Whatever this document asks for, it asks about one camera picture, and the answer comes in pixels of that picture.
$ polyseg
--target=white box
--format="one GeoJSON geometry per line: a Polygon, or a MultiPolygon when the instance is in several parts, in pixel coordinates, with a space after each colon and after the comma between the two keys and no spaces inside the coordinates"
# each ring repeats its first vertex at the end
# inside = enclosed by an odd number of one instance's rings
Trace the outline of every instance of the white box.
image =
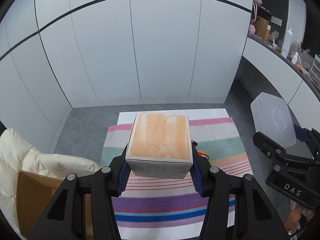
{"type": "Polygon", "coordinates": [[[193,165],[188,116],[137,113],[125,159],[136,176],[183,179],[193,165]]]}

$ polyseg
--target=purple stripe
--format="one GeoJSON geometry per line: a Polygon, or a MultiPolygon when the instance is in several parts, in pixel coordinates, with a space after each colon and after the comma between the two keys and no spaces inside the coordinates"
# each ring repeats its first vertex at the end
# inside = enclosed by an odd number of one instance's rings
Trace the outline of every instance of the purple stripe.
{"type": "Polygon", "coordinates": [[[235,210],[235,205],[229,207],[229,213],[235,210]]]}
{"type": "Polygon", "coordinates": [[[191,193],[167,197],[119,197],[112,198],[112,203],[115,211],[168,212],[206,205],[208,198],[202,198],[198,193],[191,193]]]}
{"type": "Polygon", "coordinates": [[[202,222],[204,215],[180,220],[161,221],[161,222],[125,222],[117,221],[118,227],[128,228],[166,228],[194,224],[202,222]]]}

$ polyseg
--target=pink plush toy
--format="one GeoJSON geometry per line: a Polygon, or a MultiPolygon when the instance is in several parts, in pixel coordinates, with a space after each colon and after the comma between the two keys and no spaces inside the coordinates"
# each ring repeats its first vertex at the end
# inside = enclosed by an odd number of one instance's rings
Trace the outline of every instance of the pink plush toy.
{"type": "Polygon", "coordinates": [[[256,28],[252,24],[250,24],[249,25],[249,34],[253,36],[255,33],[256,33],[256,28]]]}
{"type": "Polygon", "coordinates": [[[256,33],[256,28],[252,25],[257,19],[257,10],[258,6],[262,5],[262,0],[253,0],[253,12],[254,12],[254,19],[251,19],[249,25],[249,34],[254,35],[256,33]]]}

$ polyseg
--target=white bottle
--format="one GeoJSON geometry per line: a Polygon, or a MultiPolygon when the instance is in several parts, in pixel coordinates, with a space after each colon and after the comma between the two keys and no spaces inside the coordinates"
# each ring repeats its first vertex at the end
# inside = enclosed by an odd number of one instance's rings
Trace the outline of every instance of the white bottle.
{"type": "Polygon", "coordinates": [[[298,52],[296,51],[296,54],[292,57],[291,63],[295,65],[298,61],[298,52]]]}
{"type": "Polygon", "coordinates": [[[281,49],[281,55],[284,56],[285,58],[287,58],[287,55],[289,53],[292,38],[293,38],[293,33],[291,28],[289,28],[285,33],[284,41],[281,49]]]}

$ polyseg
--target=cream puffy jacket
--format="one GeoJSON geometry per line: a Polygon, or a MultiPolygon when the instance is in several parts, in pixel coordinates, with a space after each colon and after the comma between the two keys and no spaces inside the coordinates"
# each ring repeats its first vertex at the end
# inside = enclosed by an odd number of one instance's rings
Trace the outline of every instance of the cream puffy jacket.
{"type": "Polygon", "coordinates": [[[70,173],[84,176],[100,168],[96,162],[86,158],[39,152],[9,128],[0,136],[0,209],[20,238],[24,239],[19,231],[16,211],[19,171],[64,179],[70,173]]]}

